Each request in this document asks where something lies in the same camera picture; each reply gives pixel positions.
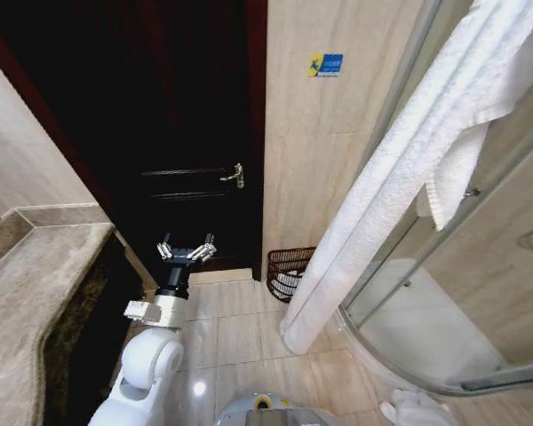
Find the white towel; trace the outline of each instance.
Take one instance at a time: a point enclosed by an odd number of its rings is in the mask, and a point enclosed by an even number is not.
[[[306,353],[533,28],[533,0],[481,0],[459,22],[355,181],[281,323]]]
[[[454,415],[423,392],[395,389],[391,403],[379,405],[394,426],[458,426]]]
[[[438,167],[426,180],[417,198],[417,214],[433,217],[437,231],[454,217],[472,177],[488,132],[489,122],[513,111],[517,100],[533,84],[533,32],[511,64],[497,75],[478,99],[474,115]]]

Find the shower enclosure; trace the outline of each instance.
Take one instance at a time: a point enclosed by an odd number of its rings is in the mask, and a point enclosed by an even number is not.
[[[375,140],[468,6],[429,8]],[[466,395],[533,382],[533,87],[491,124],[449,226],[436,232],[413,202],[340,314],[364,350],[408,384]]]

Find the wicker basket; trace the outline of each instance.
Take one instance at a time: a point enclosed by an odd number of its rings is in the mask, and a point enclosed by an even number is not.
[[[274,297],[286,304],[291,300],[314,250],[306,247],[268,253],[266,286]]]

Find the dark wooden door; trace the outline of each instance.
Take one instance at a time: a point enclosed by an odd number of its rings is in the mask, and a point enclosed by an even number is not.
[[[0,0],[0,57],[15,58],[56,143],[157,279],[165,232],[173,247],[214,233],[207,269],[258,273],[265,22],[266,1]],[[243,188],[220,180],[237,163]]]

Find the blue sign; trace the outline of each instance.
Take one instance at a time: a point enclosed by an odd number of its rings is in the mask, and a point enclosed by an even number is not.
[[[339,75],[344,55],[341,53],[316,53],[310,56],[311,77],[335,77]]]

